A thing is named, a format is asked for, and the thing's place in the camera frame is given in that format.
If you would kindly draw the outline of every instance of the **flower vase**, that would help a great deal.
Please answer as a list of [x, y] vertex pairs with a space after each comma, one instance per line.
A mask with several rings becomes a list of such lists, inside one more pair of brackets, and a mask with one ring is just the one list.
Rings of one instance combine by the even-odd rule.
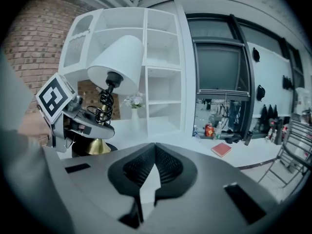
[[137, 111], [138, 111], [137, 108], [132, 108], [131, 124], [132, 124], [132, 130], [135, 132], [140, 130], [139, 117], [138, 117]]

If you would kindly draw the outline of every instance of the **drying rack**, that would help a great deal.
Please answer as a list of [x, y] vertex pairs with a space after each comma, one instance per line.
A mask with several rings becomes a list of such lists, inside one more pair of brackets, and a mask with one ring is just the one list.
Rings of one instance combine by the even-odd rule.
[[[305, 158], [301, 157], [296, 154], [295, 152], [290, 151], [288, 144], [301, 149], [303, 152], [305, 152], [304, 156]], [[266, 176], [268, 172], [275, 175], [280, 181], [283, 182], [284, 187], [286, 187], [292, 180], [299, 174], [302, 173], [304, 175], [308, 170], [312, 170], [311, 165], [311, 156], [312, 154], [312, 126], [307, 125], [301, 122], [300, 115], [292, 114], [288, 132], [285, 136], [285, 139], [282, 143], [281, 149], [276, 157], [275, 162], [272, 162], [269, 169], [265, 172], [265, 174], [261, 177], [260, 181]], [[287, 169], [294, 169], [296, 172], [294, 173], [293, 177], [289, 181], [285, 181], [283, 178], [281, 178], [280, 175], [278, 175], [275, 171], [272, 170], [273, 165], [276, 164], [276, 162], [281, 162]]]

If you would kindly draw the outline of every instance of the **red book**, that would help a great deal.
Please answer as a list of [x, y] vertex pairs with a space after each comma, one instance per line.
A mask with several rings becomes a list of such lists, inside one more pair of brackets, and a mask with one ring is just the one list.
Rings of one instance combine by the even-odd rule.
[[220, 157], [225, 156], [232, 147], [228, 146], [227, 144], [220, 143], [216, 146], [214, 146], [211, 151], [213, 151], [215, 154], [219, 155]]

